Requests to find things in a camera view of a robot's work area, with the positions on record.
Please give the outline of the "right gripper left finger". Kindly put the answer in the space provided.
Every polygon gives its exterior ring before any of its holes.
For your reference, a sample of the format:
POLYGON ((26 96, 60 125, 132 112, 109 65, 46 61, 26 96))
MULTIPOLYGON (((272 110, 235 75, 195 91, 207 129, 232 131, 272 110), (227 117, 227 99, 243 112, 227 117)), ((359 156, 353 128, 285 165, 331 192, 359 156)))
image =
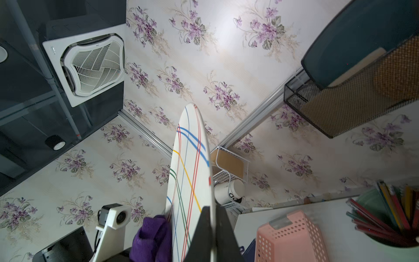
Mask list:
POLYGON ((211 258, 210 207, 205 206, 196 226, 184 262, 209 262, 211 258))

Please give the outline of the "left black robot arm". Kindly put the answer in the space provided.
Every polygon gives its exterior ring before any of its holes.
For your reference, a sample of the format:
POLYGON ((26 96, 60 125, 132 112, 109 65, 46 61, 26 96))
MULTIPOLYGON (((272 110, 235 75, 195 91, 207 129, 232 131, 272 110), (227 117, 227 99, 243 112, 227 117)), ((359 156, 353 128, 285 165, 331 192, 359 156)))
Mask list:
POLYGON ((61 239, 37 252, 33 262, 92 262, 94 250, 83 227, 72 231, 61 239))

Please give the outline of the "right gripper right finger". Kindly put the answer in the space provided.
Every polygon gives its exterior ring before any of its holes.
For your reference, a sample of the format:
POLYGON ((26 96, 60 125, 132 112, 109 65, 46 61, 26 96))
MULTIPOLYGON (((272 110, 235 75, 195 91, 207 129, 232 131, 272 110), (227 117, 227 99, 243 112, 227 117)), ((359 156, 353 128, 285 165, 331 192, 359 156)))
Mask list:
POLYGON ((244 262, 226 209, 216 206, 217 262, 244 262))

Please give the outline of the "purple knitted cloth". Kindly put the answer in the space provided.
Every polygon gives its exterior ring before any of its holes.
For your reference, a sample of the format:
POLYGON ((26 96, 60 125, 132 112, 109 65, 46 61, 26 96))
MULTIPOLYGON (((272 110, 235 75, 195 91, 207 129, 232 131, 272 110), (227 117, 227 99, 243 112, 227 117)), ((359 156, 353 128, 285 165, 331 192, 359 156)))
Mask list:
POLYGON ((145 217, 129 254, 132 262, 171 262, 172 229, 164 215, 145 217))

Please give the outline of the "plaid round plate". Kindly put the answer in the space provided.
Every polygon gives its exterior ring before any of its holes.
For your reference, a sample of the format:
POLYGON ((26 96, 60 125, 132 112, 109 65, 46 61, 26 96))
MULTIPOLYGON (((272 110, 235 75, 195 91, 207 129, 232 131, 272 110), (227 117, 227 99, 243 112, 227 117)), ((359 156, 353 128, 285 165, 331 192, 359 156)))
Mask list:
POLYGON ((175 125, 165 215, 172 229, 172 261, 186 259, 203 208, 216 205, 211 149, 203 117, 187 104, 175 125))

